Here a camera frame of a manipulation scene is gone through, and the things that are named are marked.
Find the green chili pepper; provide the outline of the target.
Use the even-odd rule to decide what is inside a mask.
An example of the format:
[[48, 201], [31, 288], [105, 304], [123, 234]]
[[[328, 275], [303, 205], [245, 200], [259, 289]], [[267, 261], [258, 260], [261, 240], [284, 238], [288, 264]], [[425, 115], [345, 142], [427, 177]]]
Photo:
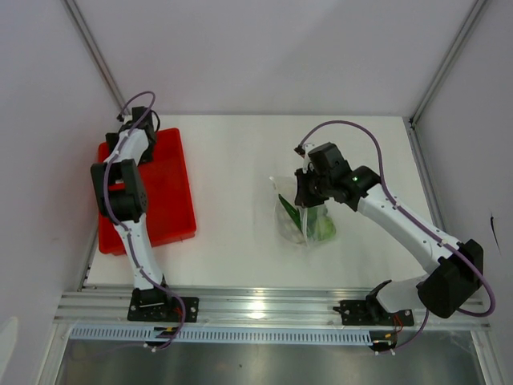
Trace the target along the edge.
[[281, 207], [285, 210], [289, 219], [295, 224], [295, 226], [302, 230], [301, 227], [301, 215], [297, 208], [292, 206], [281, 194], [278, 195], [278, 200], [281, 204]]

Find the clear zip top bag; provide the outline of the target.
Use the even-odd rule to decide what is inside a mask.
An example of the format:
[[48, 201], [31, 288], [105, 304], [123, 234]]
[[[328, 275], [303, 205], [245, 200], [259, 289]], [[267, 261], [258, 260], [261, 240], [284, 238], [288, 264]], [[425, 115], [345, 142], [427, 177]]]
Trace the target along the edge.
[[[302, 208], [296, 206], [294, 204], [294, 198], [297, 192], [297, 183], [296, 180], [292, 177], [287, 176], [271, 176], [269, 178], [273, 185], [273, 191], [275, 192], [275, 206], [274, 206], [274, 219], [275, 225], [277, 227], [277, 232], [287, 241], [297, 244], [304, 245], [306, 247], [316, 246], [328, 241], [332, 241], [337, 235], [328, 240], [315, 242], [309, 239], [308, 235], [308, 224], [309, 222], [320, 216], [329, 216], [328, 209], [326, 205], [318, 205], [312, 208]], [[285, 212], [285, 210], [281, 207], [281, 204], [278, 200], [278, 195], [281, 194], [292, 206], [297, 208], [301, 215], [301, 227], [302, 230], [299, 230], [295, 224], [289, 219], [289, 216]]]

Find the green round lime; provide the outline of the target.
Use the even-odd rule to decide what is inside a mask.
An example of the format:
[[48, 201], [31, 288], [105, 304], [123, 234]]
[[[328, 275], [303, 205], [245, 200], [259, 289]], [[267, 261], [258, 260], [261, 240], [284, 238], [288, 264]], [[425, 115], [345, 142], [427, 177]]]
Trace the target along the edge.
[[329, 216], [316, 217], [308, 224], [308, 235], [311, 241], [328, 241], [336, 235], [336, 226]]

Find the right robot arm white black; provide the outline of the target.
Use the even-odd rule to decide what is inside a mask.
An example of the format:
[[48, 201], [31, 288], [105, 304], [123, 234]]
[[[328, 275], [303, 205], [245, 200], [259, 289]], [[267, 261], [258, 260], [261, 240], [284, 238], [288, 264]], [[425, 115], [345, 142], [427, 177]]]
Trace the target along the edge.
[[386, 193], [371, 168], [351, 168], [336, 144], [296, 147], [303, 165], [297, 169], [296, 205], [303, 209], [334, 200], [367, 217], [400, 243], [424, 274], [400, 282], [388, 280], [367, 295], [366, 314], [381, 324], [400, 310], [424, 306], [440, 318], [460, 311], [482, 285], [483, 248], [461, 242], [414, 214], [406, 215], [399, 200]]

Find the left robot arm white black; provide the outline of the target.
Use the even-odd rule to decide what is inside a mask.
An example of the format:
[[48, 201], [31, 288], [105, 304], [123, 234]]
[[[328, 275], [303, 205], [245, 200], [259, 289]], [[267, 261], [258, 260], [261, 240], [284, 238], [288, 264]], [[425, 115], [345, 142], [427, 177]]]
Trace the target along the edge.
[[148, 196], [139, 171], [153, 160], [156, 145], [154, 112], [134, 107], [131, 118], [116, 133], [106, 134], [107, 158], [91, 166], [99, 213], [118, 233], [134, 276], [130, 311], [147, 311], [155, 320], [168, 319], [174, 302], [166, 292], [147, 231]]

